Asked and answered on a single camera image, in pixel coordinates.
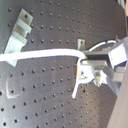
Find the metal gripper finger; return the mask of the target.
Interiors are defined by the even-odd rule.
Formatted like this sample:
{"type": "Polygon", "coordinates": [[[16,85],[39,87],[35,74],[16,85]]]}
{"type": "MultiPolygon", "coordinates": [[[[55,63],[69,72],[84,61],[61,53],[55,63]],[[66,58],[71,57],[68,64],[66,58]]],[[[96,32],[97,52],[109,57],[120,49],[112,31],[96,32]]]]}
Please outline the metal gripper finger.
{"type": "Polygon", "coordinates": [[[90,60],[105,60],[109,66],[112,65],[110,59],[110,48],[103,48],[101,51],[89,51],[85,55],[90,60]]]}
{"type": "Polygon", "coordinates": [[[116,86],[124,77],[124,68],[111,69],[106,63],[79,64],[77,66],[77,85],[93,82],[97,87],[102,84],[116,86]]]}

